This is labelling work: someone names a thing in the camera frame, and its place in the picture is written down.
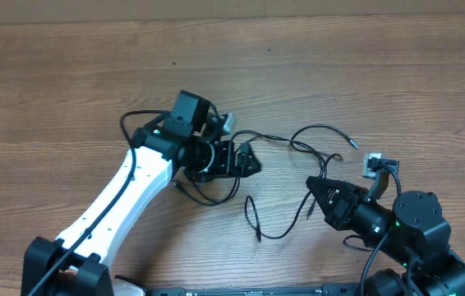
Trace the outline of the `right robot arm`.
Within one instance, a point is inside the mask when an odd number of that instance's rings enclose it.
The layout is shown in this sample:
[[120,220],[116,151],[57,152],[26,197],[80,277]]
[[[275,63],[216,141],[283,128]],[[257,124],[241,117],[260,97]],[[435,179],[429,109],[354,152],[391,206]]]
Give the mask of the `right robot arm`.
[[391,209],[366,201],[367,189],[352,183],[309,177],[306,186],[338,231],[351,230],[371,248],[369,261],[383,252],[405,268],[369,275],[364,267],[356,295],[465,295],[465,262],[451,249],[451,226],[433,192],[397,196]]

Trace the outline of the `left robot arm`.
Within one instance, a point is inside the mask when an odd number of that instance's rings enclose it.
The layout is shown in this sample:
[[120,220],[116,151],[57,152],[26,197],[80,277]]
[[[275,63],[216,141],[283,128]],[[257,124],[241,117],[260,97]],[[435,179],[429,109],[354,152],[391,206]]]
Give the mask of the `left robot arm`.
[[53,241],[35,238],[25,251],[24,295],[144,295],[145,288],[110,269],[144,209],[179,169],[190,180],[247,178],[261,170],[252,148],[223,140],[232,116],[182,90],[170,111],[126,134],[120,169],[91,206]]

